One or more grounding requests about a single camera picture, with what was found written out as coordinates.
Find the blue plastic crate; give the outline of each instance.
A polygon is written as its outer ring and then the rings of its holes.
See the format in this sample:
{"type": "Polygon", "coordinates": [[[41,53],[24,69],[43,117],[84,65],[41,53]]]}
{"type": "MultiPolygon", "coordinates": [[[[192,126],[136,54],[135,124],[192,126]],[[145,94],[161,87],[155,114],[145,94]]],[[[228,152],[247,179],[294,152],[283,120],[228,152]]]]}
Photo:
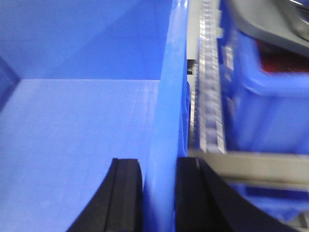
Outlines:
{"type": "Polygon", "coordinates": [[[309,210],[309,193],[304,189],[282,189],[231,183],[243,198],[282,221],[290,222],[309,210]]]}
{"type": "Polygon", "coordinates": [[[0,231],[65,231],[114,157],[141,164],[144,231],[172,231],[187,5],[0,3],[0,231]]]}
{"type": "Polygon", "coordinates": [[[255,39],[240,32],[226,1],[219,39],[227,148],[309,153],[309,73],[262,70],[255,39]]]}

